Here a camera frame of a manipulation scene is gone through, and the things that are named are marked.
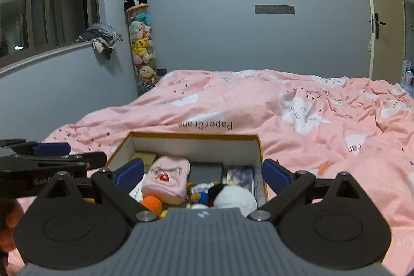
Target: power outlet panel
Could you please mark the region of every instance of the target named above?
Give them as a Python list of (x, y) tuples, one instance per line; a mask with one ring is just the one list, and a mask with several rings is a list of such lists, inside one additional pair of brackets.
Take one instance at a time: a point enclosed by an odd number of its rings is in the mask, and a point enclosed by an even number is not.
[(255, 13), (295, 14), (293, 5), (255, 5)]

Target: yellow pikachu plush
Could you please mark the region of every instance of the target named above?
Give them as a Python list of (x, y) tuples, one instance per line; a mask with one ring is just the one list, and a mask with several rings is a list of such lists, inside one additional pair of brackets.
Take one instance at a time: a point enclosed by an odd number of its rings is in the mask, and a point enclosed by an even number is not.
[(135, 42), (134, 46), (134, 54), (137, 54), (139, 56), (144, 56), (147, 53), (147, 47), (151, 46), (151, 40), (149, 38), (142, 38), (138, 39)]

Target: orange knitted toy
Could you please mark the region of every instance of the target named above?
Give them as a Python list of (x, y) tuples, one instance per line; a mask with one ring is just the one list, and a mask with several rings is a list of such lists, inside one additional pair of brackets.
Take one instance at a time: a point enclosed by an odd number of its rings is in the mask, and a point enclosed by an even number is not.
[(162, 201), (157, 197), (147, 196), (141, 201), (141, 204), (148, 208), (152, 213), (161, 217), (162, 213)]

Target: open cardboard box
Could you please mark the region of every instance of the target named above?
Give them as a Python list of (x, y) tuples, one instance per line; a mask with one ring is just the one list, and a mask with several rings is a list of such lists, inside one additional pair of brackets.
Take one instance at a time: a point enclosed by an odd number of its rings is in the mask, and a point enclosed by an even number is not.
[(190, 163), (222, 163), (224, 170), (230, 166), (252, 166), (253, 194), (257, 205), (260, 207), (268, 200), (262, 180), (263, 158), (257, 135), (131, 132), (115, 150), (106, 167), (115, 171), (129, 162), (136, 152), (155, 153), (157, 157), (178, 155)]

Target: pink toast-shaped plush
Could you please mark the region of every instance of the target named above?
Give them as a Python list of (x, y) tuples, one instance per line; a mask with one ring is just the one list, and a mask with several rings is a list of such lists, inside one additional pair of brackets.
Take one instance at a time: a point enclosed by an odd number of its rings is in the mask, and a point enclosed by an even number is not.
[(162, 202), (179, 205), (187, 199), (187, 177), (190, 163), (183, 157), (163, 156), (152, 164), (144, 183), (142, 195), (154, 196)]

